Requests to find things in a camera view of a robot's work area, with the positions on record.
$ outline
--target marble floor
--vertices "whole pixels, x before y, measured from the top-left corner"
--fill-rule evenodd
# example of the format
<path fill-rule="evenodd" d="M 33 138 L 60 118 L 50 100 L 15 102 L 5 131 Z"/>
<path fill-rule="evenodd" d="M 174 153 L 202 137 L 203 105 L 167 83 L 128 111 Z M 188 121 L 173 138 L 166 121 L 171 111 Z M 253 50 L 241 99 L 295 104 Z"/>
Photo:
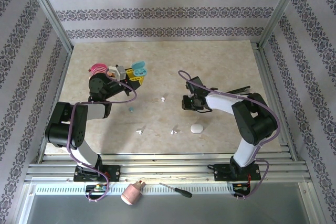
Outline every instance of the marble floor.
<path fill-rule="evenodd" d="M 251 86 L 252 92 L 265 91 L 248 40 L 181 42 L 106 42 L 76 44 L 71 57 L 60 101 L 87 101 L 88 69 L 95 63 L 129 68 L 144 60 L 148 75 L 138 88 L 138 98 L 129 104 L 115 104 L 107 119 L 87 122 L 86 141 L 97 153 L 234 153 L 240 134 L 232 115 L 222 111 L 200 114 L 181 109 L 187 94 L 185 81 L 177 74 L 183 69 L 199 76 L 207 87 L 229 91 Z M 119 93 L 111 101 L 128 97 Z M 204 126 L 193 134 L 190 126 Z M 142 135 L 136 133 L 144 128 Z M 179 132 L 171 135 L 176 127 Z M 277 139 L 266 144 L 263 152 L 281 152 Z M 47 145 L 46 153 L 63 153 Z"/>

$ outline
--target teal object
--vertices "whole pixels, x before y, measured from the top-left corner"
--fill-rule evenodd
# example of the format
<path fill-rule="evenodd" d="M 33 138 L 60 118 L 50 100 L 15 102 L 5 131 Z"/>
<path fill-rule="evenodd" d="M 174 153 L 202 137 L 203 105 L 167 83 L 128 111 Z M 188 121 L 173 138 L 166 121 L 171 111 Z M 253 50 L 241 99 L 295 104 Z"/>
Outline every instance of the teal object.
<path fill-rule="evenodd" d="M 134 76 L 146 76 L 147 70 L 144 68 L 146 63 L 144 61 L 138 61 L 132 64 L 131 68 L 133 69 Z"/>

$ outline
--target floor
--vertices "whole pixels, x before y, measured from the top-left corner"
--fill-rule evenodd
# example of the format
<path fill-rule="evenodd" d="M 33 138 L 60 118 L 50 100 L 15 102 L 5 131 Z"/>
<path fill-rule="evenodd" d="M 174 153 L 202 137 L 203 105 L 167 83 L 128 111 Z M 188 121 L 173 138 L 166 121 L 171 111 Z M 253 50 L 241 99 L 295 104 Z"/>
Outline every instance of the floor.
<path fill-rule="evenodd" d="M 251 86 L 266 100 L 254 54 L 244 41 L 181 42 L 110 42 L 76 44 L 61 93 L 60 101 L 87 101 L 88 69 L 95 63 L 116 64 L 129 68 L 144 60 L 148 75 L 130 104 L 112 106 L 107 119 L 87 122 L 86 141 L 97 153 L 234 153 L 240 134 L 232 115 L 222 111 L 199 114 L 181 109 L 182 96 L 188 94 L 185 81 L 177 71 L 183 69 L 199 76 L 207 87 L 229 91 Z M 123 93 L 109 99 L 128 99 Z M 193 134 L 190 126 L 204 126 Z M 142 135 L 137 129 L 144 128 Z M 171 135 L 171 129 L 179 130 Z M 263 152 L 281 152 L 274 140 Z M 47 145 L 46 153 L 63 153 Z"/>

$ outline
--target purple cable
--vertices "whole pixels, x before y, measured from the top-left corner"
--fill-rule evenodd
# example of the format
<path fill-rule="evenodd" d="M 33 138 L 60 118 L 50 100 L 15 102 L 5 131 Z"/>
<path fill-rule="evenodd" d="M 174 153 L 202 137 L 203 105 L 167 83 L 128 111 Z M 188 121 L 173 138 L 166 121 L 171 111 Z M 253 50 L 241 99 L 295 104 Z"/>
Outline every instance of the purple cable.
<path fill-rule="evenodd" d="M 189 80 L 188 80 L 186 77 L 184 77 L 182 74 L 186 74 L 186 75 L 188 76 Z M 268 168 L 269 168 L 269 163 L 268 163 L 268 161 L 266 161 L 265 159 L 256 159 L 256 155 L 257 155 L 257 153 L 259 152 L 260 148 L 261 148 L 264 144 L 271 142 L 272 140 L 274 140 L 274 139 L 279 135 L 279 133 L 280 133 L 280 121 L 279 121 L 279 118 L 278 118 L 277 115 L 273 112 L 273 110 L 271 110 L 269 107 L 267 107 L 266 105 L 264 105 L 264 104 L 262 104 L 262 103 L 260 103 L 260 102 L 258 102 L 258 101 L 252 100 L 252 99 L 247 98 L 247 97 L 242 97 L 242 96 L 240 96 L 240 95 L 235 95 L 235 94 L 230 94 L 230 93 L 226 93 L 226 92 L 220 92 L 220 91 L 216 91 L 216 90 L 208 89 L 208 88 L 206 88 L 205 86 L 202 86 L 202 85 L 200 85 L 200 84 L 198 84 L 198 83 L 195 83 L 195 82 L 191 81 L 191 80 L 190 80 L 190 79 L 191 79 L 190 74 L 188 74 L 186 71 L 183 71 L 183 70 L 178 71 L 178 75 L 181 76 L 185 81 L 191 83 L 192 85 L 197 86 L 197 87 L 199 87 L 199 88 L 202 88 L 202 89 L 204 89 L 204 90 L 207 90 L 207 91 L 209 91 L 209 92 L 211 92 L 211 93 L 216 93 L 216 94 L 219 94 L 219 95 L 224 95 L 224 96 L 227 96 L 227 97 L 232 97 L 232 98 L 242 99 L 242 100 L 246 100 L 246 101 L 252 102 L 252 103 L 254 103 L 254 104 L 256 104 L 256 105 L 259 105 L 259 106 L 263 107 L 263 108 L 266 109 L 269 113 L 271 113 L 272 116 L 274 116 L 274 118 L 275 118 L 275 120 L 276 120 L 276 122 L 277 122 L 277 125 L 278 125 L 277 131 L 275 132 L 275 134 L 274 134 L 272 137 L 270 137 L 269 139 L 267 139 L 267 140 L 261 142 L 261 143 L 259 144 L 259 146 L 256 148 L 256 150 L 255 150 L 255 152 L 253 153 L 253 155 L 252 155 L 252 159 L 254 159 L 255 161 L 257 161 L 257 162 L 265 162 L 265 163 L 266 163 L 267 167 L 266 167 L 266 170 L 265 170 L 265 172 L 264 172 L 264 175 L 262 176 L 262 178 L 261 178 L 261 180 L 259 181 L 259 183 L 255 186 L 255 188 L 253 188 L 253 190 L 252 190 L 247 196 L 242 196 L 242 194 L 237 193 L 238 195 L 241 195 L 244 199 L 248 198 L 250 195 L 252 195 L 253 193 L 255 193 L 255 191 L 259 188 L 259 186 L 260 186 L 261 183 L 263 182 L 263 180 L 264 180 L 264 178 L 266 177 L 266 174 L 267 174 L 267 172 L 268 172 Z"/>
<path fill-rule="evenodd" d="M 82 165 L 82 166 L 84 166 L 84 167 L 86 167 L 86 168 L 88 168 L 88 169 L 91 169 L 91 170 L 93 170 L 94 172 L 99 173 L 100 175 L 102 175 L 102 176 L 106 179 L 106 183 L 107 183 L 106 191 L 105 191 L 99 198 L 93 200 L 93 201 L 95 201 L 95 202 L 97 202 L 97 201 L 101 200 L 103 197 L 105 197 L 105 195 L 108 193 L 108 191 L 109 191 L 109 189 L 110 189 L 110 182 L 109 182 L 109 178 L 107 177 L 106 174 L 104 174 L 104 173 L 102 173 L 101 171 L 99 171 L 99 170 L 97 170 L 97 169 L 91 167 L 91 166 L 88 165 L 88 164 L 85 164 L 85 163 L 79 161 L 78 159 L 76 159 L 76 158 L 74 157 L 74 155 L 73 155 L 72 152 L 71 152 L 70 143 L 71 143 L 72 127 L 73 127 L 73 124 L 74 124 L 74 123 L 73 123 L 73 122 L 74 122 L 73 120 L 74 120 L 74 116 L 75 116 L 75 110 L 76 110 L 76 107 L 77 107 L 78 105 L 80 105 L 80 104 L 116 104 L 116 103 L 119 103 L 119 104 L 120 104 L 120 103 L 129 103 L 129 102 L 134 101 L 134 100 L 137 98 L 137 96 L 138 96 L 137 93 L 136 93 L 136 91 L 135 91 L 134 89 L 132 89 L 132 88 L 131 88 L 130 86 L 128 86 L 127 84 L 122 83 L 121 81 L 118 81 L 118 80 L 116 80 L 116 79 L 111 78 L 110 76 L 108 76 L 107 72 L 108 72 L 108 71 L 106 71 L 105 75 L 106 75 L 110 80 L 115 81 L 116 83 L 118 83 L 118 84 L 120 84 L 120 85 L 122 85 L 122 86 L 128 88 L 129 90 L 131 90 L 131 91 L 134 93 L 134 97 L 133 97 L 132 99 L 130 99 L 130 100 L 127 100 L 127 101 L 121 101 L 121 102 L 117 102 L 117 101 L 115 101 L 115 102 L 109 102 L 109 101 L 106 101 L 106 102 L 77 102 L 77 103 L 75 103 L 75 105 L 74 105 L 73 108 L 72 108 L 72 112 L 71 112 L 70 125 L 69 125 L 69 134 L 68 134 L 68 142 L 67 142 L 67 151 L 69 152 L 70 157 L 71 157 L 76 163 L 78 163 L 78 164 L 80 164 L 80 165 Z M 92 199 L 90 198 L 91 193 L 92 193 L 92 192 L 90 192 L 90 193 L 86 196 L 86 197 L 89 199 L 89 201 L 92 201 Z"/>

